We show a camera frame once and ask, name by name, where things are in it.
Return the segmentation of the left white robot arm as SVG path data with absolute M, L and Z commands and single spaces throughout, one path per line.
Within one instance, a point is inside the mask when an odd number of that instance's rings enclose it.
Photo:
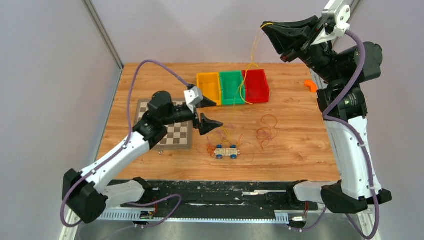
M 147 111 L 128 135 L 100 160 L 76 171 L 68 170 L 63 177 L 61 208 L 69 207 L 83 223 L 95 221 L 106 209 L 122 204 L 137 203 L 147 207 L 153 201 L 153 193 L 142 178 L 126 183 L 110 185 L 110 182 L 125 167 L 138 157 L 148 153 L 168 134 L 167 126 L 192 122 L 200 135 L 223 126 L 223 123 L 208 119 L 198 108 L 215 107 L 213 100 L 203 96 L 194 86 L 184 91 L 183 104 L 175 105 L 171 94 L 158 91 L 147 104 Z

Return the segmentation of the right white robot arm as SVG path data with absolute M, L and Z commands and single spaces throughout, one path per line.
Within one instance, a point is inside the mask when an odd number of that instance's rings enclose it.
M 265 21 L 261 29 L 283 62 L 301 60 L 325 83 L 317 104 L 330 140 L 339 180 L 298 180 L 287 187 L 286 204 L 322 204 L 335 214 L 356 214 L 390 202 L 374 170 L 368 145 L 368 109 L 361 84 L 381 76 L 380 45 L 362 41 L 348 25 L 312 16 L 296 22 Z

